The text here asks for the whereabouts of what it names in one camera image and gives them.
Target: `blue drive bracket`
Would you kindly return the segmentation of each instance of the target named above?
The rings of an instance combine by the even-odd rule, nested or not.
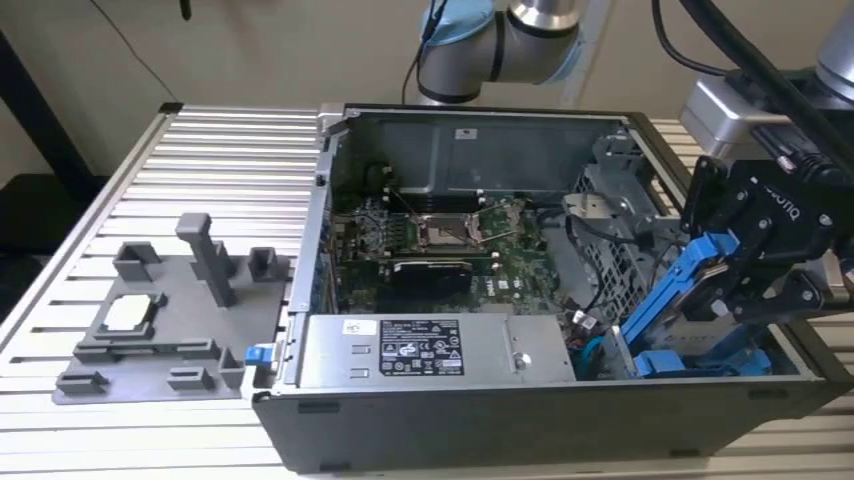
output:
[[[630,347],[674,298],[691,289],[696,273],[708,261],[731,255],[737,248],[738,240],[730,233],[704,233],[691,240],[667,274],[620,327]]]

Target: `warning label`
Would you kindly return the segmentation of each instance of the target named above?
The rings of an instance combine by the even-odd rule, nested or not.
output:
[[[382,320],[379,341],[383,375],[463,375],[456,320]]]

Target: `wire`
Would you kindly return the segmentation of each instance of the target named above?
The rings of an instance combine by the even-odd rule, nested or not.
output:
[[[590,233],[591,235],[599,237],[603,240],[607,240],[611,243],[616,243],[618,245],[636,245],[638,241],[632,238],[620,238],[615,235],[611,235],[610,233],[604,233],[602,230],[598,230],[592,225],[590,225],[590,223],[587,223],[587,220],[584,220],[582,217],[579,217],[575,214],[570,214],[568,218],[572,219],[572,221],[578,222],[579,226],[582,227],[582,229]]]
[[[128,47],[128,50],[131,51],[131,55],[133,55],[133,58],[136,58],[136,61],[145,68],[145,70],[148,70],[148,73],[151,73],[151,76],[155,77],[155,80],[157,80],[157,83],[160,83],[160,86],[163,87],[165,92],[169,94],[169,97],[172,98],[172,101],[177,102],[177,97],[175,96],[175,93],[172,93],[172,90],[169,89],[168,85],[165,84],[165,82],[163,81],[160,76],[155,73],[155,71],[151,69],[151,67],[145,63],[145,60],[143,60],[143,58],[136,53],[136,50],[133,49],[133,45],[131,45],[131,41],[124,36],[124,33],[121,33],[121,30],[119,29],[119,26],[116,25],[116,22],[112,21],[112,18],[109,18],[109,15],[107,15],[107,12],[104,11],[104,9],[101,8],[101,6],[97,4],[97,2],[95,0],[89,0],[89,3],[97,9],[97,11],[100,12],[101,16],[104,17],[104,20],[107,20],[107,23],[109,23],[109,26],[112,27],[112,29],[119,34],[119,37],[121,38],[121,41],[124,42],[124,45]]]
[[[664,249],[662,250],[662,252],[655,256],[655,261],[652,262],[652,274],[650,275],[650,283],[646,286],[647,290],[651,290],[652,287],[655,286],[655,279],[658,278],[658,267],[660,266],[662,262],[664,261],[664,257],[667,256],[667,252],[670,251],[670,249],[672,247],[678,247],[679,243],[672,241],[670,242],[670,244],[664,247]]]
[[[572,245],[572,247],[575,247],[578,257],[582,259],[582,261],[587,265],[590,265],[590,268],[592,268],[594,274],[596,275],[596,283],[598,283],[596,293],[594,293],[592,298],[590,299],[590,302],[587,302],[587,306],[582,309],[583,312],[588,312],[592,309],[592,307],[596,305],[596,302],[599,301],[599,298],[604,293],[604,277],[602,275],[602,271],[599,270],[599,268],[596,268],[596,264],[592,258],[590,257],[590,255],[587,254],[582,246],[578,244],[578,238],[572,233],[572,221],[570,220],[568,217],[566,219],[566,222],[563,223],[563,230],[566,232],[566,238],[570,241],[570,244]]]
[[[395,194],[395,196],[398,197],[398,199],[400,200],[400,203],[403,203],[403,206],[407,208],[407,210],[410,211],[410,214],[418,219],[416,221],[420,222],[423,221],[422,216],[418,214],[418,212],[415,211],[415,209],[412,208],[412,206],[410,205],[410,202],[407,202],[403,198],[403,195],[400,195],[400,192],[398,192],[394,188],[390,189],[391,193]],[[466,245],[471,245],[471,242],[468,241],[468,239],[460,237],[459,235],[456,235],[448,228],[446,227],[440,227],[436,226],[435,227],[436,230],[443,231],[444,233],[447,233],[451,237],[454,237],[455,239],[458,239],[460,242],[463,242]]]
[[[708,39],[767,94],[818,149],[854,176],[854,146],[708,0],[680,0]]]
[[[376,227],[376,236],[379,239],[379,244],[380,246],[383,245],[384,242],[384,238],[383,238],[383,226],[379,223],[379,220],[376,220],[372,216],[370,216],[366,213],[336,213],[335,214],[336,217],[342,217],[342,218],[367,218],[371,223],[374,224],[374,226]]]
[[[436,10],[436,0],[430,0],[430,15],[427,16],[427,22],[424,23],[424,31],[422,32],[422,42],[418,45],[418,51],[415,52],[415,58],[412,59],[412,63],[410,64],[410,68],[406,71],[406,77],[403,78],[403,85],[400,86],[400,104],[406,105],[406,87],[410,84],[410,78],[412,77],[412,72],[418,68],[420,73],[422,68],[422,56],[424,55],[424,50],[427,49],[427,42],[432,38],[432,34],[436,32],[436,27],[439,26],[439,22],[442,21],[442,16],[444,15],[444,6],[447,5],[448,0],[442,2],[439,6],[439,10]]]
[[[670,58],[672,58],[682,66],[690,68],[694,71],[700,73],[706,73],[708,75],[714,75],[717,77],[722,77],[726,75],[727,71],[722,68],[713,67],[711,65],[706,65],[704,63],[699,63],[695,60],[691,60],[684,55],[679,53],[676,48],[670,43],[670,39],[667,38],[667,32],[664,31],[664,21],[662,19],[662,2],[660,0],[652,0],[652,25],[655,25],[655,35],[658,36],[658,42],[662,44],[662,48]]]

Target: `metal slotted surface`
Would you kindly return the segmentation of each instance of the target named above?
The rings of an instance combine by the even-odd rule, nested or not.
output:
[[[692,166],[700,151],[682,126],[655,125]],[[121,242],[149,240],[164,253],[185,252],[168,235],[180,213],[196,209],[213,216],[213,235],[231,252],[272,245],[294,256],[316,153],[315,112],[185,107],[153,122],[0,328],[8,339],[0,473],[21,480],[295,477],[247,400],[60,407],[51,391],[109,288],[109,256]],[[825,318],[817,326],[854,368],[854,316]],[[767,423],[710,459],[387,472],[386,478],[849,479],[851,451],[854,396],[846,396],[805,419]]]

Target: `blue latch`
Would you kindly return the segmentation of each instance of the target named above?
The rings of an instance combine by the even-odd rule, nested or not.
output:
[[[272,343],[257,344],[245,349],[245,364],[256,367],[272,365]]]
[[[682,358],[672,350],[647,350],[635,357],[638,376],[666,376],[684,371]]]
[[[737,247],[738,240],[729,233],[706,233],[691,240],[670,267],[667,275],[658,282],[620,327],[628,346],[640,338],[672,299],[691,289],[694,276],[706,262],[731,255]]]

